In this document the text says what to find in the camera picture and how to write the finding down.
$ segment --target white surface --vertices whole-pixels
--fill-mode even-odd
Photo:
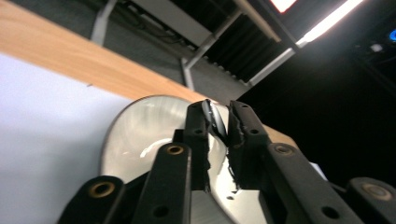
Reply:
[[[0,54],[0,223],[55,223],[131,100]]]

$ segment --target mounting hole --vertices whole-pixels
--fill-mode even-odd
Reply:
[[[329,206],[325,206],[322,207],[322,213],[324,215],[326,215],[326,217],[332,218],[332,219],[337,219],[340,217],[340,215],[338,215],[338,212],[335,211],[335,209],[333,209],[332,207]]]
[[[168,152],[168,154],[171,155],[177,155],[183,152],[183,147],[179,147],[179,146],[170,146],[166,149],[166,151]]]
[[[103,198],[114,191],[114,184],[111,182],[100,182],[90,187],[89,194],[93,198]]]
[[[166,206],[158,206],[154,209],[153,215],[155,217],[166,217],[168,215],[169,209]]]

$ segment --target fluorescent light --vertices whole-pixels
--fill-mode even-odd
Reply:
[[[283,13],[286,10],[288,10],[293,3],[295,3],[296,0],[271,0],[271,2],[274,4],[276,9],[280,12]]]
[[[315,26],[311,31],[306,33],[304,37],[298,41],[298,43],[311,42],[323,35],[332,28],[337,22],[345,17],[353,8],[360,4],[363,0],[348,0],[339,8],[337,8],[332,14],[330,14],[326,19],[321,21],[317,26]]]

